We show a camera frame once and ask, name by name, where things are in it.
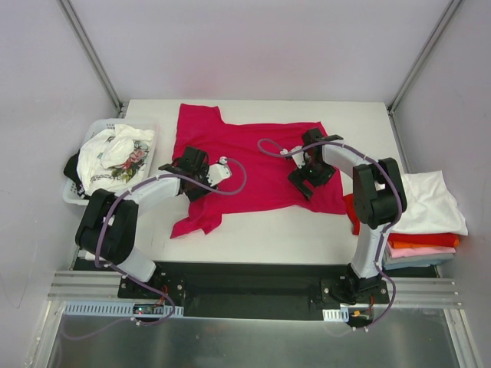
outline stack of folded clothes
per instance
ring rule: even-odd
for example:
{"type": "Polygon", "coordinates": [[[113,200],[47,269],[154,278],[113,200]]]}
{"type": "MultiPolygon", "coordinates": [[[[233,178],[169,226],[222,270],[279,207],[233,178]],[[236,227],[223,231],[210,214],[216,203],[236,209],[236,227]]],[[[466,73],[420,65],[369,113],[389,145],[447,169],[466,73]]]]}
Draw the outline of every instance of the stack of folded clothes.
{"type": "MultiPolygon", "coordinates": [[[[394,226],[384,253],[386,270],[440,265],[453,259],[466,220],[443,181],[442,172],[402,174],[407,210],[394,226]]],[[[353,234],[360,233],[353,195],[344,197],[353,234]]]]}

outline white table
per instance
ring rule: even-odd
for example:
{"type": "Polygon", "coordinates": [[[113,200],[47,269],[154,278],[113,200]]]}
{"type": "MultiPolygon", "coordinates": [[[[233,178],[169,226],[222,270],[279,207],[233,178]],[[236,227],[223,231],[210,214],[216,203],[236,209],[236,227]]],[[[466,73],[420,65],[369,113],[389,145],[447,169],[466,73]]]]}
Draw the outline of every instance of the white table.
{"type": "MultiPolygon", "coordinates": [[[[150,119],[160,125],[151,173],[170,163],[181,103],[219,106],[226,123],[321,121],[328,133],[344,137],[361,152],[379,159],[394,157],[400,165],[383,103],[132,100],[126,118],[150,119]]],[[[352,192],[349,177],[343,176],[342,181],[344,193],[352,192]]],[[[358,239],[345,215],[290,207],[224,215],[222,224],[208,235],[194,232],[171,240],[173,224],[187,217],[188,206],[187,197],[180,195],[141,216],[136,246],[155,261],[338,265],[351,260],[358,239]]]]}

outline folded pink shirt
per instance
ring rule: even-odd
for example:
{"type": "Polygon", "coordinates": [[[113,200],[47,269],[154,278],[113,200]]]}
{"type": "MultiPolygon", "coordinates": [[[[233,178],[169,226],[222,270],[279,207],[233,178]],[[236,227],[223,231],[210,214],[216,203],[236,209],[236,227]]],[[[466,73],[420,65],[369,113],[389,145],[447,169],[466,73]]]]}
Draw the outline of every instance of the folded pink shirt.
{"type": "Polygon", "coordinates": [[[400,248],[394,249],[387,243],[387,249],[389,250],[392,258],[401,257],[413,257],[417,255],[438,255],[455,253],[455,248],[450,247],[425,247],[425,248],[400,248]]]}

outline white laundry basket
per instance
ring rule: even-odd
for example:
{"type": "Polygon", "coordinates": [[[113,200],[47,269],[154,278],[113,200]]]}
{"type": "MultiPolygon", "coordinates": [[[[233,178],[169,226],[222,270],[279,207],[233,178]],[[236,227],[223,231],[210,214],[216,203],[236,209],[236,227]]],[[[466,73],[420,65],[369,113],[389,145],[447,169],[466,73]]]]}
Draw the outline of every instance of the white laundry basket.
{"type": "MultiPolygon", "coordinates": [[[[145,120],[134,120],[134,119],[102,119],[94,121],[87,134],[85,134],[82,146],[90,140],[96,134],[102,132],[105,129],[114,129],[117,124],[125,124],[132,126],[133,128],[138,128],[142,130],[153,130],[155,134],[153,135],[152,142],[150,144],[150,151],[147,156],[147,162],[145,165],[145,170],[143,171],[143,179],[146,179],[150,174],[150,167],[152,165],[153,154],[155,153],[155,147],[157,145],[157,138],[159,136],[159,126],[155,123],[151,123],[145,120]]],[[[75,205],[87,205],[89,203],[88,199],[82,199],[77,194],[77,185],[70,179],[67,180],[63,189],[63,200],[66,203],[74,203],[75,205]]]]}

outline pink t-shirt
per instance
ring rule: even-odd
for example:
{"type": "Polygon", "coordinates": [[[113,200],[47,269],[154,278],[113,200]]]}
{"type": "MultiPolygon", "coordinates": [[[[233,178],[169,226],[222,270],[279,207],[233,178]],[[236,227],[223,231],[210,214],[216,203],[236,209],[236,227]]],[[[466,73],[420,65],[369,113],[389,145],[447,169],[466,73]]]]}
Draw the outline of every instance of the pink t-shirt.
{"type": "MultiPolygon", "coordinates": [[[[341,176],[337,171],[325,185],[313,189],[306,200],[288,181],[296,168],[293,160],[270,157],[258,150],[257,142],[269,138],[288,150],[302,145],[302,134],[311,128],[325,130],[320,123],[254,123],[233,125],[223,122],[218,107],[182,104],[177,123],[173,159],[182,156],[186,146],[193,146],[209,154],[210,163],[221,156],[240,161],[247,172],[245,188],[237,195],[211,193],[189,204],[189,217],[177,222],[171,238],[202,229],[211,232],[222,222],[222,214],[267,211],[290,205],[300,205],[313,212],[344,215],[341,176]]],[[[277,153],[274,146],[265,148],[277,153]]],[[[219,189],[232,191],[240,187],[241,170],[230,163],[232,177],[219,184],[219,189]]]]}

